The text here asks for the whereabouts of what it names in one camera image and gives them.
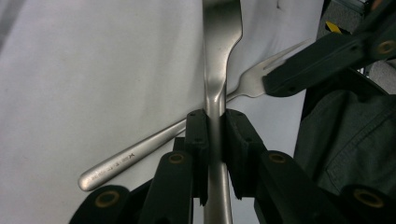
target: white backdrop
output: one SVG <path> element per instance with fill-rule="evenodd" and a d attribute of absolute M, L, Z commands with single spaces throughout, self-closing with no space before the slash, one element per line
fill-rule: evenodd
<path fill-rule="evenodd" d="M 250 66 L 314 41 L 321 5 L 242 0 L 229 89 Z M 203 72 L 199 0 L 26 1 L 0 52 L 0 223 L 68 222 L 88 195 L 79 175 L 199 108 Z M 302 92 L 228 107 L 247 114 L 268 149 L 292 155 L 303 101 Z M 172 145 L 108 184 L 138 187 Z M 234 223 L 257 223 L 252 205 L 233 201 Z"/>

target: fork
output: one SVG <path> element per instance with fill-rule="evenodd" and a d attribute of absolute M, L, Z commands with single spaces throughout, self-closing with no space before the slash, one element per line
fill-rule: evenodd
<path fill-rule="evenodd" d="M 227 94 L 226 101 L 229 102 L 237 96 L 246 95 L 255 98 L 265 94 L 262 85 L 262 77 L 266 76 L 285 61 L 274 63 L 286 54 L 294 51 L 308 43 L 305 40 L 288 49 L 284 49 L 278 54 L 250 67 L 240 78 L 238 86 L 234 91 Z M 157 133 L 145 138 L 131 147 L 111 156 L 110 158 L 98 163 L 91 169 L 84 172 L 78 179 L 79 187 L 84 191 L 94 190 L 108 180 L 112 179 L 122 171 L 131 167 L 147 155 L 172 140 L 186 129 L 186 119 L 182 119 L 171 126 L 158 131 Z"/>

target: gray fabric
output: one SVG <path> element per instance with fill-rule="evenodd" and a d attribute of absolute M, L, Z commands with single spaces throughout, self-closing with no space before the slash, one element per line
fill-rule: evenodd
<path fill-rule="evenodd" d="M 327 94 L 302 121 L 294 159 L 332 193 L 362 184 L 396 199 L 396 95 Z"/>

